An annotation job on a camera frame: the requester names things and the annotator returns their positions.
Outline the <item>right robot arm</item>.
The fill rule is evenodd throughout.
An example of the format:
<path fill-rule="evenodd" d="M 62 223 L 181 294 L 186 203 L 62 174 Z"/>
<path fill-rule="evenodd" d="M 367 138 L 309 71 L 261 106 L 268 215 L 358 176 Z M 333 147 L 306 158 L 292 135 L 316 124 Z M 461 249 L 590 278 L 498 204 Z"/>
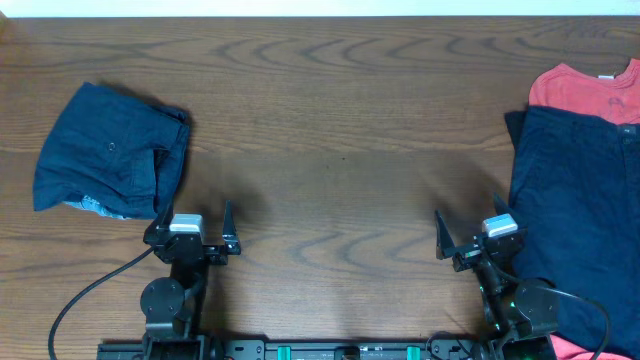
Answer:
<path fill-rule="evenodd" d="M 550 334 L 557 329 L 557 300 L 541 279 L 521 279 L 512 273 L 515 255 L 524 249 L 526 226 L 499 197 L 496 215 L 481 223 L 472 240 L 457 245 L 442 214 L 434 213 L 436 257 L 450 259 L 456 272 L 475 274 L 485 320 L 494 332 L 485 340 L 457 345 L 462 359 L 554 359 Z"/>

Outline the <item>folded navy shorts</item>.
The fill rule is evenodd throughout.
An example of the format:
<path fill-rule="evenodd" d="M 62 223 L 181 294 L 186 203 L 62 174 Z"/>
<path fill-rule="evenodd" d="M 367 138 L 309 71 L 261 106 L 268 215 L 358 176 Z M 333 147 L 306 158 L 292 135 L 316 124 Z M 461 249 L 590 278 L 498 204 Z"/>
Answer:
<path fill-rule="evenodd" d="M 84 83 L 41 149 L 33 207 L 66 204 L 112 218 L 153 219 L 177 190 L 189 135 L 182 109 Z"/>

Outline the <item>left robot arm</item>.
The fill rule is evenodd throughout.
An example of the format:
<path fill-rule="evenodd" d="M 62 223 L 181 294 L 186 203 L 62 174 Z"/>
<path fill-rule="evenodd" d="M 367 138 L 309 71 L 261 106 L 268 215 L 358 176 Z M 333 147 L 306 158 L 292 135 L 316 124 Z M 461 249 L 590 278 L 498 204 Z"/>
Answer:
<path fill-rule="evenodd" d="M 163 263 L 167 277 L 151 281 L 140 297 L 146 317 L 143 338 L 145 359 L 223 359 L 221 341 L 199 330 L 208 274 L 241 254 L 232 204 L 225 203 L 221 245 L 206 245 L 203 217 L 176 214 L 168 206 L 147 227 L 143 242 Z"/>

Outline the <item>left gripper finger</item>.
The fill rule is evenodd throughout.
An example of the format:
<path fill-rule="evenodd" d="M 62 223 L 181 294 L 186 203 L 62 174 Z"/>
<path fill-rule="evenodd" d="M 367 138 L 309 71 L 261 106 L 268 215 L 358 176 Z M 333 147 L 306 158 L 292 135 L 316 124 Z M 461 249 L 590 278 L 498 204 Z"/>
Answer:
<path fill-rule="evenodd" d="M 222 239 L 226 246 L 238 245 L 238 235 L 233 219 L 232 204 L 230 200 L 227 200 L 225 203 Z"/>
<path fill-rule="evenodd" d="M 173 202 L 169 202 L 166 207 L 159 212 L 158 216 L 153 221 L 152 230 L 154 232 L 168 232 L 173 216 Z"/>

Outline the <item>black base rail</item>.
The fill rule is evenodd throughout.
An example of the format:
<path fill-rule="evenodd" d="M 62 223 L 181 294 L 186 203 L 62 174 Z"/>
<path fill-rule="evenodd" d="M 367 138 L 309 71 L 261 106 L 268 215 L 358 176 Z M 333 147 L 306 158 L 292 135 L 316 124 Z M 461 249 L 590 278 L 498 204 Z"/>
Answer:
<path fill-rule="evenodd" d="M 97 360 L 472 360 L 473 343 L 427 342 L 273 342 L 203 338 L 100 344 Z"/>

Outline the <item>red t-shirt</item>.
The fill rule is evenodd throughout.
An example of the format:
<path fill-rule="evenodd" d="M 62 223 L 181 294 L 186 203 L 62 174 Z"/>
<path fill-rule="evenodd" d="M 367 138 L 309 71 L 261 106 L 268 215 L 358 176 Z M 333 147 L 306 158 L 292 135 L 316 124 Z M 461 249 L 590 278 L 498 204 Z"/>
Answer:
<path fill-rule="evenodd" d="M 639 60 L 618 75 L 592 77 L 559 64 L 532 84 L 528 103 L 593 115 L 616 125 L 639 123 Z"/>

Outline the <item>navy blue shorts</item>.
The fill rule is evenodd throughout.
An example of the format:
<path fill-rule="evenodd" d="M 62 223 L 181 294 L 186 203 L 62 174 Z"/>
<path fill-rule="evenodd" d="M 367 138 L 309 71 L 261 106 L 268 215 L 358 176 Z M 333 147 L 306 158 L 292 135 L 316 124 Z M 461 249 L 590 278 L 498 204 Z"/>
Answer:
<path fill-rule="evenodd" d="M 589 350 L 611 321 L 607 351 L 639 356 L 639 127 L 532 106 L 509 112 L 510 207 L 526 223 L 513 266 L 585 298 L 562 298 L 558 334 Z"/>

